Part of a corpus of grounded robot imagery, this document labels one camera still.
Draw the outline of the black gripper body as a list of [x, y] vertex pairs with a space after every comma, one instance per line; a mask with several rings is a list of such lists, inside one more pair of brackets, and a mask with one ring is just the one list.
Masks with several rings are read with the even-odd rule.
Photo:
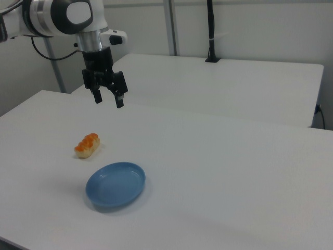
[[113, 58], [110, 47], [99, 51], [83, 52], [86, 68], [82, 70], [84, 85], [93, 95], [99, 95], [101, 86], [114, 95], [123, 95], [128, 91], [122, 71], [113, 71]]

